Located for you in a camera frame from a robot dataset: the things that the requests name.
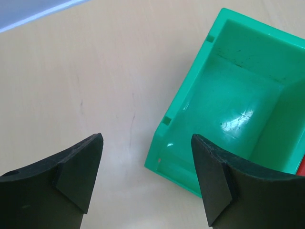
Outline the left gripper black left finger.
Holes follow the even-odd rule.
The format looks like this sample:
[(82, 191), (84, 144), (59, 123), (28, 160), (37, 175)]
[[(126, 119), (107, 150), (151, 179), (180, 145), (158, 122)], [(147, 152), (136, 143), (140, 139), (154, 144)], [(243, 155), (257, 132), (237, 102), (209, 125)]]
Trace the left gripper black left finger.
[(93, 134), (70, 148), (0, 177), (2, 229), (79, 229), (102, 157)]

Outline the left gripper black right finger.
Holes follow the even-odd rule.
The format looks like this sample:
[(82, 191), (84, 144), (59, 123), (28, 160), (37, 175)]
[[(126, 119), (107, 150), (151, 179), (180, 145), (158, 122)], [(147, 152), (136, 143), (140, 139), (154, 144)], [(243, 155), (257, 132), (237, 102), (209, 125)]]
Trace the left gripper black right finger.
[(304, 177), (250, 162), (198, 134), (191, 147), (210, 227), (304, 228)]

